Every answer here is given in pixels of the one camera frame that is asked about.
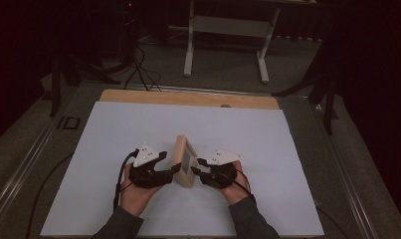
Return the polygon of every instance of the table leg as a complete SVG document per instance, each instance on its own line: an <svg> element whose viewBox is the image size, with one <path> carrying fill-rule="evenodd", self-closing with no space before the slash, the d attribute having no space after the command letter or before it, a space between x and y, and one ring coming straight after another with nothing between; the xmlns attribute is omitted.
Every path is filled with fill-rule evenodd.
<svg viewBox="0 0 401 239"><path fill-rule="evenodd" d="M272 35L274 33L280 12L281 8L275 9L272 22L269 24L268 33L265 38L265 45L263 46L262 51L257 52L257 60L259 62L260 76L262 78L262 83L264 84L267 84L269 82L269 74L268 74L268 69L266 68L265 56L268 51L269 44L271 43Z"/></svg>
<svg viewBox="0 0 401 239"><path fill-rule="evenodd" d="M61 106L61 72L58 56L52 59L52 108L50 117L53 117Z"/></svg>
<svg viewBox="0 0 401 239"><path fill-rule="evenodd" d="M185 55L184 77L191 76L191 68L193 65L193 35L194 35L194 0L190 1L190 19L188 21L188 47Z"/></svg>

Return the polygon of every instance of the wire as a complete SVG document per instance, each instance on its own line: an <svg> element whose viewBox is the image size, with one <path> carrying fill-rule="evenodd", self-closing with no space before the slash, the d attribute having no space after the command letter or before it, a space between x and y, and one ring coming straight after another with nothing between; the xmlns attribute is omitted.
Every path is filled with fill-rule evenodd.
<svg viewBox="0 0 401 239"><path fill-rule="evenodd" d="M346 234L346 232L342 229L342 227L340 227L340 225L327 213L325 212L323 209L321 209L319 206L315 207L317 209L317 211L321 212L321 214L323 214L327 219L329 219L331 221L331 223L333 223L333 225L335 225L335 227L340 231L340 233L342 233L342 235L346 238L349 239L348 235Z"/></svg>
<svg viewBox="0 0 401 239"><path fill-rule="evenodd" d="M126 163L128 162L128 160L131 157L136 157L137 155L138 155L138 149L136 149L134 152L129 153L128 156L122 162L121 168L119 170L118 182L116 183L116 187L115 187L115 196L113 197L113 210L115 210L116 207L118 206L118 201L119 201L118 196L122 192L122 190L120 189L120 184L121 184L122 175L125 170Z"/></svg>
<svg viewBox="0 0 401 239"><path fill-rule="evenodd" d="M127 186L125 186L123 189L121 189L120 191L119 191L119 193L122 193L124 190L126 190L130 185L132 185L132 183L130 183L129 185L127 185Z"/></svg>
<svg viewBox="0 0 401 239"><path fill-rule="evenodd" d="M120 51L121 51L121 44L122 44L122 42L121 42L121 37L122 37L122 31L123 31L123 28L124 28L124 26L125 26L125 10L123 9L123 2L122 2L122 0L120 0L119 1L120 2L120 10L121 10L121 13L122 13L122 15L121 15L121 27L120 27L120 30L119 30L119 36L118 36L118 51L117 51L117 53L116 53L116 57L118 58L119 57L119 54L120 54Z"/></svg>
<svg viewBox="0 0 401 239"><path fill-rule="evenodd" d="M171 39L177 38L177 37L182 36L182 35L184 35L186 33L188 33L188 30L184 30L184 31L182 31L180 33L176 33L175 35L168 37L167 40L171 40ZM142 44L147 44L147 45L159 45L159 44L162 43L161 40L157 40L157 39L153 39L153 41L149 42L148 39L150 39L151 37L154 37L154 36L152 34L147 35L145 37L142 37L142 38L138 39L137 42L142 43Z"/></svg>
<svg viewBox="0 0 401 239"><path fill-rule="evenodd" d="M135 56L134 56L134 64L135 64L135 69L134 69L134 71L131 73L131 75L129 75L129 77L128 77L128 79L126 80L126 82L125 82L125 85L123 86L123 89L124 90L126 90L126 86L128 85L128 83L131 81L131 79L132 79L132 77L134 76L134 74L136 73L136 72L139 72L140 71L140 68L139 68L139 65L141 65L143 62L144 62L144 51L141 49L141 48L139 48L139 47L136 47L136 49L138 49L140 52L141 52L141 60L140 60L140 62L139 62L139 64L137 64L136 62L137 62L137 59L135 58Z"/></svg>
<svg viewBox="0 0 401 239"><path fill-rule="evenodd" d="M62 159L48 174L48 176L45 177L44 181L42 182L42 185L39 187L39 191L37 193L36 199L33 202L33 207L32 207L32 212L31 212L31 216L30 216L30 220L29 220L29 224L27 225L27 232L26 232L26 239L30 238L30 232L32 229L32 222L33 222L33 217L35 215L35 211L36 211L36 206L38 204L39 201L39 196L42 193L42 190L46 184L46 182L48 181L48 179L51 177L52 173L54 173L54 171L61 166L64 162L66 162L68 159L70 159L73 156L73 152L71 154L69 154L68 156L66 156L64 159Z"/></svg>
<svg viewBox="0 0 401 239"><path fill-rule="evenodd" d="M140 80L141 80L141 82L143 83L143 85L144 85L144 87L145 87L145 89L146 89L147 91L150 91L150 90L153 88L153 86L156 86L156 87L159 89L159 91L161 92L160 87L157 85L157 83L161 80L161 75L160 75L160 73L153 72L153 71L147 70L147 69L145 69L144 67L142 67L142 64L143 64L144 59L145 59L145 52L144 52L140 47L138 47L138 46L136 47L136 49L138 49L138 51L141 52L141 60L138 61L138 60L134 57L135 69L134 69L134 71L129 75L128 79L126 80L126 82L125 82L125 84L124 84L124 86L123 86L123 89L126 90L126 87L127 87L128 83L131 81L132 77L135 75L135 73L138 73L138 75L139 75L139 77L140 77ZM151 85L150 87L147 86L147 84L146 84L146 82L145 82L145 80L144 80L144 77L143 77L143 75L142 75L142 72L144 72L144 73L146 74L146 76L150 79L150 81L152 82L152 85ZM153 78L149 75L149 73L157 75L157 76L158 76L158 79L157 79L157 80L153 80Z"/></svg>
<svg viewBox="0 0 401 239"><path fill-rule="evenodd" d="M234 169L234 170L241 172L241 174L246 178L246 180L247 180L247 185L248 185L249 189L247 189L245 186L241 185L241 183L239 183L239 182L236 181L236 180L234 180L233 182L234 182L237 186L239 186L241 189L243 189L245 192L247 192L247 194L249 194L249 196L253 199L253 201L254 201L255 204L256 204L256 198L255 198L255 196L253 195L253 193L252 193L252 191L251 191L250 182L249 182L249 179L247 178L246 174L244 174L244 172L242 172L241 170L238 170L238 169ZM228 175L226 175L226 174L224 174L224 173L222 173L222 172L219 172L219 175L221 175L221 176L223 176L223 177L225 177L225 178L227 178L227 179L232 180L232 178L230 178Z"/></svg>

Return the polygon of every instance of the metal stand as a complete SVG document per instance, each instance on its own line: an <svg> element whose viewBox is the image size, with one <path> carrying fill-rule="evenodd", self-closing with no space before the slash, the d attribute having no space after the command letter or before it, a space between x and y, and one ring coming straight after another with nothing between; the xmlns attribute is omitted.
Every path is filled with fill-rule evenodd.
<svg viewBox="0 0 401 239"><path fill-rule="evenodd" d="M198 16L194 14L194 0L191 0L190 18L188 22L188 47L187 54L185 56L184 76L191 76L194 54L194 31L247 37L260 37L265 38L265 44L262 50L257 53L257 60L262 83L267 84L269 82L269 75L266 67L265 56L268 51L269 44L271 43L272 35L274 33L280 12L281 8L275 9L271 22Z"/></svg>
<svg viewBox="0 0 401 239"><path fill-rule="evenodd" d="M308 67L302 82L285 91L272 93L274 97L286 97L298 90L314 85L307 99L311 104L318 105L326 96L323 124L330 135L332 135L331 119L336 85L346 67L345 63L350 58L348 54L350 40L339 40L343 39L339 37L341 34L343 31L330 32Z"/></svg>

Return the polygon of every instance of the white plastic device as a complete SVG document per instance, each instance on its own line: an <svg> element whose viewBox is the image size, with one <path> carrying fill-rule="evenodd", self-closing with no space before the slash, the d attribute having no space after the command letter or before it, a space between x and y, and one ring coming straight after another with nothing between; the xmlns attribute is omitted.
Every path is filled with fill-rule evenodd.
<svg viewBox="0 0 401 239"><path fill-rule="evenodd" d="M154 160L159 157L159 153L154 151L147 143L145 142L140 151L138 152L137 157L135 158L134 167L142 166L148 163L151 160Z"/></svg>
<svg viewBox="0 0 401 239"><path fill-rule="evenodd" d="M241 154L216 149L215 154L213 154L212 159L207 160L207 164L223 165L228 162L241 160L242 158L243 158L243 156Z"/></svg>

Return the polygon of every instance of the metal rail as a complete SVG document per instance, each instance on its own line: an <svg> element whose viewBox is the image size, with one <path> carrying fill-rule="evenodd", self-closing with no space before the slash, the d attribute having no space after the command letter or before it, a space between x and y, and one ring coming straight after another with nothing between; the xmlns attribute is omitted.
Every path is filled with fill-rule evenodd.
<svg viewBox="0 0 401 239"><path fill-rule="evenodd" d="M26 156L23 158L14 174L8 179L7 183L2 189L0 194L0 222L14 201L17 193L20 191L24 181L30 174L30 171L33 169L33 166L39 159L39 156L48 142L52 131L58 124L65 108L71 102L76 91L76 88L68 87L64 93L62 106L59 108L56 115L45 124L35 142L27 152Z"/></svg>
<svg viewBox="0 0 401 239"><path fill-rule="evenodd" d="M315 119L317 121L318 126L324 132L326 129L322 123L322 108L320 106L310 105L312 111L314 112ZM365 207L361 202L361 199L355 189L355 186L349 176L348 170L346 169L345 164L343 163L342 156L339 152L339 149L336 146L336 143L333 139L325 133L325 139L327 141L328 146L330 147L330 151L333 155L335 161L335 169L340 179L340 184L343 187L343 190L346 195L346 199L349 202L349 206L351 207L352 213L354 214L355 220L357 222L360 233L364 239L378 239L376 230L367 215Z"/></svg>

